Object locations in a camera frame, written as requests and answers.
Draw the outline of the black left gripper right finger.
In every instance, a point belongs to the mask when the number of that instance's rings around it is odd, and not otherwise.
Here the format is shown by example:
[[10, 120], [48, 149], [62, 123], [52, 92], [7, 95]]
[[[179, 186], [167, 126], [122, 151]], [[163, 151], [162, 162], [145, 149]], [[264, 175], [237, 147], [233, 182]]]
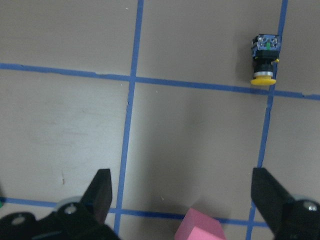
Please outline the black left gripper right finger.
[[250, 196], [272, 233], [277, 235], [294, 209], [293, 196], [263, 167], [252, 170]]

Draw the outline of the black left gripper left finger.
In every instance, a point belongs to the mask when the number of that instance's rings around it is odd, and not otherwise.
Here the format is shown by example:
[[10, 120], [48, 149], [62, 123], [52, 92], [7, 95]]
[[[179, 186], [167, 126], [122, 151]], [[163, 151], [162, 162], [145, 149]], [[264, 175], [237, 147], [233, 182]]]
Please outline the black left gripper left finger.
[[104, 224], [112, 203], [112, 178], [109, 168], [99, 169], [80, 199], [99, 224]]

